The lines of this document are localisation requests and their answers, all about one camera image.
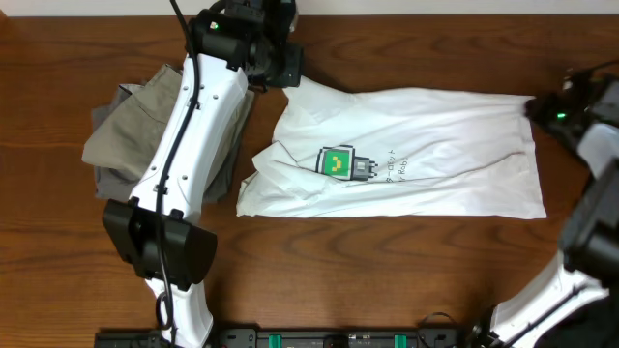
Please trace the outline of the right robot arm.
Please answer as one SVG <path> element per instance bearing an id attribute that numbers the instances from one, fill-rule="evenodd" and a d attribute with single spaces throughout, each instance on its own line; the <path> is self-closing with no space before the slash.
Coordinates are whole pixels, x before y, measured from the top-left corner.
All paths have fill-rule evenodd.
<path id="1" fill-rule="evenodd" d="M 525 105 L 526 117 L 591 174 L 550 263 L 498 304 L 470 347 L 615 347 L 618 344 L 618 78 L 573 72 L 561 91 Z"/>

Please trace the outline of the white printed t-shirt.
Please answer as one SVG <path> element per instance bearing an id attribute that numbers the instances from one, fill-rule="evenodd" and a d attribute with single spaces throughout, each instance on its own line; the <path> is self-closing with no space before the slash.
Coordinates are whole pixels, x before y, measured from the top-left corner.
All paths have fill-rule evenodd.
<path id="1" fill-rule="evenodd" d="M 310 79 L 240 187 L 241 216 L 546 215 L 525 97 L 402 88 L 345 93 Z"/>

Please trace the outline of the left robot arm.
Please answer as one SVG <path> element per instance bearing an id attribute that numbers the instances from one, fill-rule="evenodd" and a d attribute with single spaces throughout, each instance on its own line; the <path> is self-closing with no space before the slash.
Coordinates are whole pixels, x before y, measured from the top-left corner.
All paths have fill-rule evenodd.
<path id="1" fill-rule="evenodd" d="M 251 87 L 296 87 L 303 49 L 291 43 L 294 0 L 219 1 L 182 19 L 187 56 L 162 140 L 127 201 L 109 200 L 103 226 L 156 296 L 154 331 L 100 332 L 99 347 L 202 347 L 214 319 L 204 280 L 217 236 L 198 222 L 227 122 Z"/>

